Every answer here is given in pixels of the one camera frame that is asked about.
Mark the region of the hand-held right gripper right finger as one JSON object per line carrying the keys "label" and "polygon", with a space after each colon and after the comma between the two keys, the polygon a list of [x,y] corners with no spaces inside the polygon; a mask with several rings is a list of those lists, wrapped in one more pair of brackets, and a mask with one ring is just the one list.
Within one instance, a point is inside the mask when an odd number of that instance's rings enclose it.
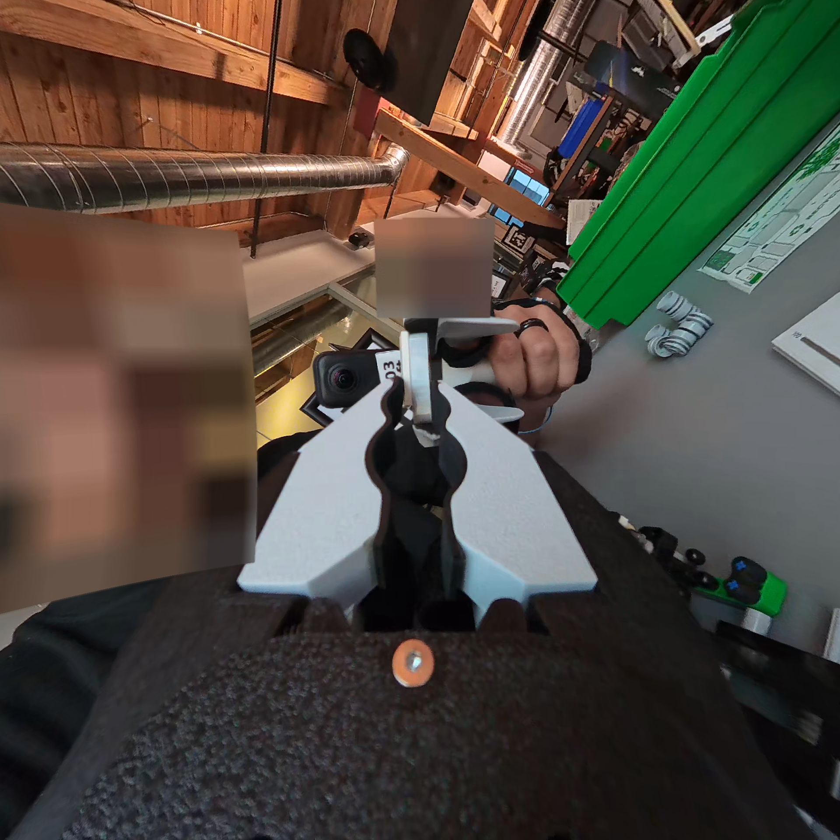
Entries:
{"label": "hand-held right gripper right finger", "polygon": [[434,394],[444,501],[444,582],[477,621],[494,602],[591,592],[592,564],[533,450],[444,382]]}

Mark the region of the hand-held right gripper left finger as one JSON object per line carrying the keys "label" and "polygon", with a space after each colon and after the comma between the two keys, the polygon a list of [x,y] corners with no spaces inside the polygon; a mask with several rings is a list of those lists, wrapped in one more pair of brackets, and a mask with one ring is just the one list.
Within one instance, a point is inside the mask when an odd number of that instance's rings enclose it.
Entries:
{"label": "hand-held right gripper left finger", "polygon": [[325,598],[347,611],[376,587],[385,502],[371,446],[402,407],[403,380],[385,381],[285,460],[255,558],[237,579],[242,591]]}

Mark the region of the white lego truck model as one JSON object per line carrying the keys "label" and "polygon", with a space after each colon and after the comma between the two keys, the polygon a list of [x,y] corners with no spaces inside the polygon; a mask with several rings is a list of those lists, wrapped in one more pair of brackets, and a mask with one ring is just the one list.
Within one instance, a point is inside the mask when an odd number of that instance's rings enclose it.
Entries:
{"label": "white lego truck model", "polygon": [[616,517],[619,525],[657,561],[686,599],[698,594],[743,610],[753,610],[770,619],[780,614],[788,584],[761,563],[738,555],[730,561],[728,574],[713,574],[706,566],[706,555],[698,549],[682,549],[674,534],[659,527],[638,528],[620,513]]}

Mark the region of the green plastic bin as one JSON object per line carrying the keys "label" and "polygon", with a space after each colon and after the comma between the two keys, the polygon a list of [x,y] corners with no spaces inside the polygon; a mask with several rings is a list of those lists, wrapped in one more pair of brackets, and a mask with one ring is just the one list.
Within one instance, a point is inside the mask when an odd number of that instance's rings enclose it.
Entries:
{"label": "green plastic bin", "polygon": [[839,109],[839,2],[750,2],[572,247],[559,294],[630,325]]}

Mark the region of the green tree sticker sheet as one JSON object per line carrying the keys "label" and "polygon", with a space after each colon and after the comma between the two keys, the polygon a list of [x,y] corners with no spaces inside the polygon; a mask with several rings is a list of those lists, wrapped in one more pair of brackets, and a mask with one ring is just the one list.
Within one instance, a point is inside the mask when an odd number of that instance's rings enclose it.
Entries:
{"label": "green tree sticker sheet", "polygon": [[700,272],[750,293],[839,211],[839,126],[704,262]]}

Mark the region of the person's left hand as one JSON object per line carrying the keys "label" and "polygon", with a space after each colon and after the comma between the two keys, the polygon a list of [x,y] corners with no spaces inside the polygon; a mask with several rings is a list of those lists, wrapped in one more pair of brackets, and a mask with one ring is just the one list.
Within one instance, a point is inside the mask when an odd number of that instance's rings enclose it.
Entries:
{"label": "person's left hand", "polygon": [[[553,406],[592,366],[592,351],[549,288],[536,297],[505,301],[494,307],[498,319],[515,321],[518,330],[495,336],[488,360],[499,387],[518,408],[528,403]],[[535,445],[539,433],[522,436]]]}

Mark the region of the group of grey wheel rims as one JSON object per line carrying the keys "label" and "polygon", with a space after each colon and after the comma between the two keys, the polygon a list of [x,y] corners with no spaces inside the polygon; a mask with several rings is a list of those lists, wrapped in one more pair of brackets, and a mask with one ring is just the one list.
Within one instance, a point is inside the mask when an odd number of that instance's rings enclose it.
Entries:
{"label": "group of grey wheel rims", "polygon": [[659,359],[682,358],[714,325],[712,318],[674,290],[661,297],[656,309],[674,327],[656,324],[645,335],[647,351]]}

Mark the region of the black round ceiling speaker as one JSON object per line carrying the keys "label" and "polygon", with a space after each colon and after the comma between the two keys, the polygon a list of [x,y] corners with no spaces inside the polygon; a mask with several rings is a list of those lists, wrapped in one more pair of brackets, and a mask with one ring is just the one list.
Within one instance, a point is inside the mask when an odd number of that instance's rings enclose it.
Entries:
{"label": "black round ceiling speaker", "polygon": [[374,39],[360,28],[351,28],[343,37],[343,57],[358,82],[384,96],[390,93],[397,78],[393,53],[382,51]]}

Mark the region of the black hanging panel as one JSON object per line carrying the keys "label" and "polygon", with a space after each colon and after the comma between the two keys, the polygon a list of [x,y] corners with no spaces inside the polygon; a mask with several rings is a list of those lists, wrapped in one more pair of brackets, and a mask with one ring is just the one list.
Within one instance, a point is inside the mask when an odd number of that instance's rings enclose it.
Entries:
{"label": "black hanging panel", "polygon": [[460,36],[470,1],[399,1],[385,48],[384,98],[428,125]]}

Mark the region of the open instruction booklet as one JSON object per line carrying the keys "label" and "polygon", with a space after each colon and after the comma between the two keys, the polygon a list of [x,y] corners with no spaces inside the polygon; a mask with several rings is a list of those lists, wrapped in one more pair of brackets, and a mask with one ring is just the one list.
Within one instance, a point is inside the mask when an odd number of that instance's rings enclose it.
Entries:
{"label": "open instruction booklet", "polygon": [[839,294],[783,331],[771,347],[839,396]]}

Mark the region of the silver ventilation duct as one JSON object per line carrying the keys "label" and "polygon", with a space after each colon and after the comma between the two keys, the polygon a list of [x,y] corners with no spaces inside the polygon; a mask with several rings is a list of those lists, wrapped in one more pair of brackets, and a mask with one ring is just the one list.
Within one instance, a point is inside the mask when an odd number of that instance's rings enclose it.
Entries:
{"label": "silver ventilation duct", "polygon": [[2,204],[109,215],[363,190],[399,181],[409,153],[376,158],[1,143]]}

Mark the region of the ribbed silver duct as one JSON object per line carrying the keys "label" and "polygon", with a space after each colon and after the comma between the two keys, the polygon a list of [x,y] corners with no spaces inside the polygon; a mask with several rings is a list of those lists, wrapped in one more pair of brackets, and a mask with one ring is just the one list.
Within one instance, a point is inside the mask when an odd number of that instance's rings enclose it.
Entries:
{"label": "ribbed silver duct", "polygon": [[578,56],[585,24],[595,1],[541,1],[536,6],[518,50],[521,67],[511,90],[511,105],[497,139],[517,144],[550,89],[561,63]]}

